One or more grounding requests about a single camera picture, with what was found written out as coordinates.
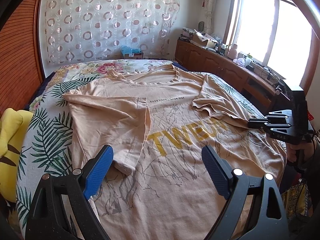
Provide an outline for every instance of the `bedspread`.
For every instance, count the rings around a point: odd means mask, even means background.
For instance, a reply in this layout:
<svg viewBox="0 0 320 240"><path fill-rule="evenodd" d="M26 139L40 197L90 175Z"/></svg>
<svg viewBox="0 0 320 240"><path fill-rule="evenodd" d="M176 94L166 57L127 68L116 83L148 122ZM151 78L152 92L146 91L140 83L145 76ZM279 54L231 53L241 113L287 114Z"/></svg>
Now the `bedspread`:
<svg viewBox="0 0 320 240"><path fill-rule="evenodd" d="M108 60L80 63L60 68L36 98L30 110L34 112L21 150L17 176L17 207L22 234L25 234L31 200L44 173L63 176L70 173L72 118L62 95L106 74L108 70L134 72L153 69L170 61L160 60ZM262 114L241 94L219 77L210 74L214 81L250 114Z"/></svg>

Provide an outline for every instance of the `box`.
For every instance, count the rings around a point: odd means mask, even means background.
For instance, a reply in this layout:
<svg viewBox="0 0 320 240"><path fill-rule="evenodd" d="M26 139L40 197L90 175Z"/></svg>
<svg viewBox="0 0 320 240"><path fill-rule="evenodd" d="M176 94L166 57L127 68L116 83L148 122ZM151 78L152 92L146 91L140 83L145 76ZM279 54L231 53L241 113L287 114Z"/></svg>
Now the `box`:
<svg viewBox="0 0 320 240"><path fill-rule="evenodd" d="M201 41L198 37L198 35L193 35L192 41L196 44L198 44L200 47L208 47L214 49L216 47L216 44L218 43L215 39L206 38L203 36L203 41Z"/></svg>
<svg viewBox="0 0 320 240"><path fill-rule="evenodd" d="M190 34L190 33L187 33L187 32L185 32L185 31L183 31L183 34L182 34L183 36L185 36L185 37L187 37L187 38L191 38L193 35L192 34Z"/></svg>
<svg viewBox="0 0 320 240"><path fill-rule="evenodd" d="M143 53L122 54L123 59L143 59Z"/></svg>

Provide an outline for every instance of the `t-shirt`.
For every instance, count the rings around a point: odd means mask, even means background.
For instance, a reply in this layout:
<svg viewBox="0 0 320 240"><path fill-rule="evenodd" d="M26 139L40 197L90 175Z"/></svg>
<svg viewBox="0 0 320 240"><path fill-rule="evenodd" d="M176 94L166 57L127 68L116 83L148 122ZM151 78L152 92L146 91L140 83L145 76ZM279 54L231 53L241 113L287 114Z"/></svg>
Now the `t-shirt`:
<svg viewBox="0 0 320 240"><path fill-rule="evenodd" d="M208 75L172 65L110 71L64 98L73 117L73 168L104 144L113 147L114 165L94 197L111 239L204 239L225 204L201 160L205 145L247 175L271 173L280 182L280 143L249 130L250 114Z"/></svg>

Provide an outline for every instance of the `person's hand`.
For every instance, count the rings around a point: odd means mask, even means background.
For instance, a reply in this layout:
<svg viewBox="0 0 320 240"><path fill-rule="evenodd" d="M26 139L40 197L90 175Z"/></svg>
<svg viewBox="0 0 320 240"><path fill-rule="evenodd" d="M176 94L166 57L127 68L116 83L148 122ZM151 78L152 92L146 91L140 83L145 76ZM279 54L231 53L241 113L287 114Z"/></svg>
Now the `person's hand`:
<svg viewBox="0 0 320 240"><path fill-rule="evenodd" d="M289 143L285 143L286 147L287 147L287 158L289 162L295 162L297 160L297 156L296 156L296 150L304 150L304 158L303 161L307 161L310 157L312 157L313 153L314 153L314 148L313 148L313 143L307 143L307 142L302 142L298 145L293 145L293 144L289 144Z"/></svg>

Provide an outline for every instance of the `curtain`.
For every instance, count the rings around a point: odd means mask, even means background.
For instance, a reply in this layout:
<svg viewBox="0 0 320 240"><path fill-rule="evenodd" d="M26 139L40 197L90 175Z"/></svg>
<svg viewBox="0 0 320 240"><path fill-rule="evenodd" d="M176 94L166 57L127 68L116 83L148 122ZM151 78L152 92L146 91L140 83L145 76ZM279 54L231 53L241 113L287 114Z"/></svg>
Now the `curtain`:
<svg viewBox="0 0 320 240"><path fill-rule="evenodd" d="M179 0L42 0L44 62L66 65L121 58L120 47L167 56Z"/></svg>
<svg viewBox="0 0 320 240"><path fill-rule="evenodd" d="M204 31L209 35L213 32L212 15L216 7L216 0L204 0Z"/></svg>

